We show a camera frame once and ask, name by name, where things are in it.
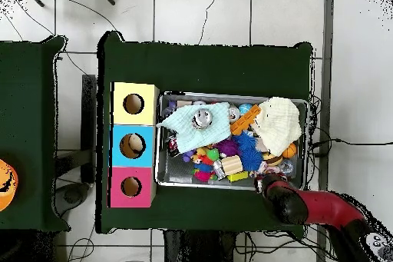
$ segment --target box with hole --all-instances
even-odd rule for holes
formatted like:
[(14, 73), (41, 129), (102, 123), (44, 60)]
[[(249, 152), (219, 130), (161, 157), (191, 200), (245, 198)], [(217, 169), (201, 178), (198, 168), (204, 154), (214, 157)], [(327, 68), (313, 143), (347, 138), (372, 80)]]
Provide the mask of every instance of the box with hole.
[(114, 208), (146, 208), (156, 194), (151, 167), (111, 168), (111, 203)]
[(112, 166), (153, 167), (155, 133), (153, 126), (115, 124), (112, 134)]
[(115, 124), (155, 125), (159, 90), (154, 85), (114, 82)]

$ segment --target pink box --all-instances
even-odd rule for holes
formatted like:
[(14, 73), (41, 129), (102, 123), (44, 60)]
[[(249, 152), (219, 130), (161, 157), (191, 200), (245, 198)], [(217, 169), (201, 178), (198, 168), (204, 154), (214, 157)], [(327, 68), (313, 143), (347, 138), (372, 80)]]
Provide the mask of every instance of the pink box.
[[(135, 177), (141, 184), (140, 193), (128, 197), (121, 190), (121, 183), (127, 177)], [(155, 182), (151, 167), (112, 167), (111, 205), (113, 208), (147, 208), (154, 198)]]

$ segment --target dark green tabletop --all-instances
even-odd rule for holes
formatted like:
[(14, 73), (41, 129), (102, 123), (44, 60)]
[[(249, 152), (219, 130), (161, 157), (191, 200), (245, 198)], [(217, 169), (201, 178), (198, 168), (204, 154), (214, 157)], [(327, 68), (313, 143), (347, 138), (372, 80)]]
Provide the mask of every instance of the dark green tabletop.
[(97, 168), (102, 170), (97, 173), (97, 229), (291, 230), (301, 236), (302, 227), (279, 224), (252, 191), (158, 186), (150, 208), (108, 208), (104, 138), (109, 136), (112, 81), (154, 84), (161, 91), (308, 100), (311, 53), (309, 43), (293, 48), (133, 43), (107, 32), (98, 44), (97, 126), (103, 131), (97, 138)]
[(0, 229), (67, 230), (53, 211), (56, 104), (54, 57), (65, 38), (0, 42), (0, 159), (19, 184)]

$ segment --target orange pumpkin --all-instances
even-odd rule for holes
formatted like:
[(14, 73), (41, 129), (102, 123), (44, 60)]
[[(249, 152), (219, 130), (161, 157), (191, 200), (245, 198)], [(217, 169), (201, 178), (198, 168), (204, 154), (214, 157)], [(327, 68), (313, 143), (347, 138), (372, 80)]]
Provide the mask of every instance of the orange pumpkin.
[(18, 175), (15, 169), (0, 159), (0, 211), (11, 203), (17, 186)]

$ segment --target metal tray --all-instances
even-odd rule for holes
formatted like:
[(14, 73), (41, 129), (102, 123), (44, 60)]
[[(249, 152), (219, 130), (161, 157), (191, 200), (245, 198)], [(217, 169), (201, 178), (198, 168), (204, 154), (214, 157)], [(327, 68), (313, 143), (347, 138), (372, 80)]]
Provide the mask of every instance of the metal tray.
[[(224, 102), (235, 104), (237, 107), (243, 103), (260, 104), (267, 101), (265, 97), (236, 96), (236, 95), (213, 95), (200, 94), (193, 92), (170, 92), (161, 93), (157, 102), (157, 117), (161, 116), (163, 110), (168, 106), (169, 101), (205, 101), (207, 102)], [(297, 155), (292, 161), (295, 162), (295, 174), (291, 178), (291, 183), (298, 188), (304, 188), (307, 176), (307, 155), (309, 142), (309, 103), (301, 99), (291, 100), (299, 109), (299, 123), (302, 128), (302, 136), (296, 142), (298, 146)], [(170, 136), (170, 131), (164, 127), (157, 129), (156, 143), (156, 162), (154, 166), (155, 181), (159, 185), (176, 186), (176, 187), (208, 187), (216, 189), (230, 190), (255, 190), (253, 179), (251, 177), (235, 181), (230, 181), (225, 177), (221, 181), (209, 180), (203, 183), (192, 175), (194, 169), (193, 163), (186, 163), (182, 159), (182, 155), (174, 158), (167, 153), (167, 145), (165, 141)]]

